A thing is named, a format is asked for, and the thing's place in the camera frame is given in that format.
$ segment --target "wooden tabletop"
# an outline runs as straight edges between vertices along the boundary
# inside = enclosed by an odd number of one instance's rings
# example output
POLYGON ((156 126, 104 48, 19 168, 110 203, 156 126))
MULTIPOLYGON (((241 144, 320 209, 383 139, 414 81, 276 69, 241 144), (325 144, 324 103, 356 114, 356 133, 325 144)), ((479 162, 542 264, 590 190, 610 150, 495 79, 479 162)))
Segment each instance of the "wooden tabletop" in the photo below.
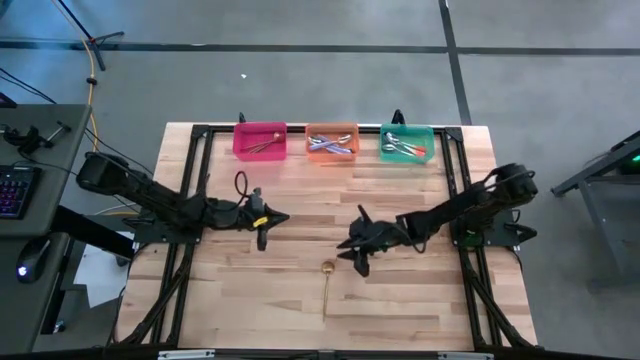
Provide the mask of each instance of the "wooden tabletop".
MULTIPOLYGON (((167 124, 160 149, 155 179, 176 191, 192 125, 167 124)), ((496 166, 489 130, 469 126, 463 133, 471 178, 479 181, 496 166)), ((338 260, 329 280, 327 319, 322 319, 321 264, 336 259, 335 247, 359 216, 358 204, 374 221, 394 221, 396 214, 448 199, 439 141, 426 165, 381 163, 374 135, 361 136, 360 154, 347 165, 308 161, 303 134, 288 135, 283 162, 240 162, 232 153, 232 134, 216 134, 213 144, 208 196, 236 201, 234 176, 244 170, 249 187, 261 187, 268 205, 291 219, 269 232, 265 252, 256 249, 255 232, 205 230, 191 270, 180 347, 472 350, 460 262, 448 226, 429 240, 424 254, 410 247, 377 253, 366 279, 352 263, 338 260)), ((195 166, 192 186, 199 161, 195 166)), ((156 300, 167 248, 151 245, 132 265, 117 339, 130 334, 156 300)), ((535 343, 516 258, 502 248, 486 253, 496 302, 535 343)), ((172 308, 170 303, 164 336, 172 308)), ((489 341, 486 313, 482 305, 479 309, 489 341)))

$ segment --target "utensil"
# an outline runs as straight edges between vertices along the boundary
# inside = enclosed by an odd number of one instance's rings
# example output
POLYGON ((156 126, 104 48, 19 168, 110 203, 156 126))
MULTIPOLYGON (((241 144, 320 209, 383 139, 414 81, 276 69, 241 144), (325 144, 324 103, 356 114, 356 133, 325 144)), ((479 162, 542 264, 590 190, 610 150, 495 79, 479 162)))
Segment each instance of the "utensil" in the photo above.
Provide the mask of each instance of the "utensil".
POLYGON ((257 152, 260 152, 262 150, 264 150, 267 146, 276 143, 276 142, 280 142, 284 140, 284 136, 282 136, 282 134, 280 134, 279 132, 275 132, 273 133, 273 139, 269 140, 269 141, 264 141, 258 144, 253 144, 251 146, 247 146, 246 148, 242 149, 242 151, 247 151, 249 150, 249 153, 254 154, 257 152))
POLYGON ((398 137, 396 135, 394 135, 393 133, 390 132, 386 132, 384 133, 384 137, 391 143, 394 145, 400 145, 403 146, 405 148, 407 148, 407 150, 409 150, 410 152, 412 152, 414 155, 417 156, 424 156, 427 153, 427 148, 424 146, 416 146, 413 144, 409 144, 407 142, 401 141, 400 139, 398 139, 398 137))
POLYGON ((338 138, 338 140, 323 141, 323 142, 320 142, 320 143, 313 144, 313 145, 309 146, 309 150, 315 151, 315 150, 322 149, 324 147, 327 147, 327 146, 330 146, 330 145, 334 145, 334 144, 342 145, 342 144, 348 143, 349 141, 351 141, 351 134, 340 136, 338 138))
MULTIPOLYGON (((317 136, 317 137, 311 136, 308 138, 308 140, 309 140, 309 143, 312 145, 330 141, 328 138, 325 138, 323 136, 317 136)), ((325 147, 325 149, 327 149, 328 152, 334 153, 334 154, 352 154, 353 153, 353 150, 346 149, 335 144, 329 145, 325 147)))
POLYGON ((333 274, 336 269, 336 265, 332 261, 325 261, 322 263, 322 273, 327 277, 324 281, 324 303, 322 304, 322 321, 327 318, 327 301, 329 300, 329 276, 333 274))
POLYGON ((409 152, 409 151, 402 150, 401 148, 395 146, 394 144, 384 144, 384 145, 382 145, 382 150, 384 150, 384 151, 397 151, 399 153, 402 153, 402 154, 405 154, 405 155, 408 155, 408 156, 422 156, 422 155, 416 155, 416 154, 414 154, 412 152, 409 152))

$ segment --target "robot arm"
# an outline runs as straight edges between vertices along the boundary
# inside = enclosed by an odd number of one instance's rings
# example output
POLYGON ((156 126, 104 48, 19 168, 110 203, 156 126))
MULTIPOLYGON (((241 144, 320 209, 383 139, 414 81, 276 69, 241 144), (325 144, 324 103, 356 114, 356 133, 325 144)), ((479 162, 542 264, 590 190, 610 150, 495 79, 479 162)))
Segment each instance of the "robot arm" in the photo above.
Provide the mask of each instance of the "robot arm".
MULTIPOLYGON (((349 250, 338 257, 353 261, 356 271, 366 277, 369 275, 368 256, 398 245, 413 246, 424 252, 427 240, 450 221, 460 219, 469 234, 487 229, 498 212, 526 204, 534 198, 538 189, 533 183, 533 174, 517 164, 496 168, 484 180, 450 200, 428 211, 398 215, 395 223, 372 222, 364 208, 358 206, 362 216, 351 223, 349 238, 338 245, 338 249, 349 250), (495 182, 488 185, 494 177, 495 182)), ((530 235, 531 231, 521 241, 535 236, 530 235)))
MULTIPOLYGON (((240 175, 244 173, 236 175, 236 183, 240 175)), ((87 153, 76 181, 91 192, 125 197, 178 231, 197 230, 202 226, 214 230, 257 230, 260 251, 266 249, 269 229, 289 219, 289 215, 264 203, 260 188, 249 195, 240 194, 242 198, 238 203, 207 198, 204 191, 185 199, 145 173, 130 169, 124 159, 114 155, 87 153)))

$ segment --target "keyboard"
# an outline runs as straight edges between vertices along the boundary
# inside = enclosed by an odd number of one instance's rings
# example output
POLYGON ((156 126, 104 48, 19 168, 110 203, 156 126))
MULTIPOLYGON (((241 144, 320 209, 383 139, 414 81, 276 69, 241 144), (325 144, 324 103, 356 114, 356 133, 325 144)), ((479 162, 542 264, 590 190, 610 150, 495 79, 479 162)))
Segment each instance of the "keyboard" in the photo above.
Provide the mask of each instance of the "keyboard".
POLYGON ((0 220, 24 217, 41 172, 32 166, 0 166, 0 220))

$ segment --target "gray desk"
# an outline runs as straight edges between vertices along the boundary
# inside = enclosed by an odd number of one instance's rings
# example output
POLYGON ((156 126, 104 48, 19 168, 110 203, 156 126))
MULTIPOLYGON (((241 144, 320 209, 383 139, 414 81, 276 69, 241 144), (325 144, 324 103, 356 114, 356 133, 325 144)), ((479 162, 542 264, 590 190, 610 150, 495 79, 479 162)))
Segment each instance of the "gray desk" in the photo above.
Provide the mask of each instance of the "gray desk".
POLYGON ((602 159, 551 189, 557 196, 580 189, 591 220, 605 240, 617 266, 617 274, 593 279, 590 291, 640 283, 638 214, 640 176, 607 175, 640 155, 640 131, 614 145, 602 159))
MULTIPOLYGON (((0 123, 17 128, 21 134, 26 134, 33 125, 47 137, 59 127, 56 121, 62 121, 71 127, 71 132, 58 136, 53 148, 36 150, 32 158, 71 170, 90 114, 91 108, 87 105, 19 105, 17 109, 0 109, 0 123)), ((0 162, 11 165, 22 160, 16 147, 0 138, 0 162)), ((52 167, 42 168, 40 191, 34 193, 24 219, 0 220, 0 237, 32 237, 49 231, 69 173, 52 167)))
MULTIPOLYGON (((52 148, 38 149, 31 158, 70 170, 90 113, 86 105, 18 105, 16 109, 0 109, 0 123, 17 128, 21 134, 35 126, 43 137, 58 129, 57 121, 69 126, 71 131, 56 137, 52 148)), ((26 160, 15 146, 0 138, 0 163, 17 161, 26 160)), ((67 171, 31 166, 42 168, 42 173, 25 217, 0 220, 0 354, 30 352, 41 330, 53 327, 64 296, 60 285, 70 238, 127 259, 133 256, 129 239, 59 205, 69 178, 67 171), (54 234, 50 235, 52 244, 42 277, 31 284, 19 283, 15 273, 18 254, 27 241, 50 232, 54 234)))
POLYGON ((52 236, 42 277, 32 284, 18 282, 16 261, 25 240, 0 243, 0 354, 30 352, 45 319, 58 282, 58 269, 69 245, 64 234, 52 236))

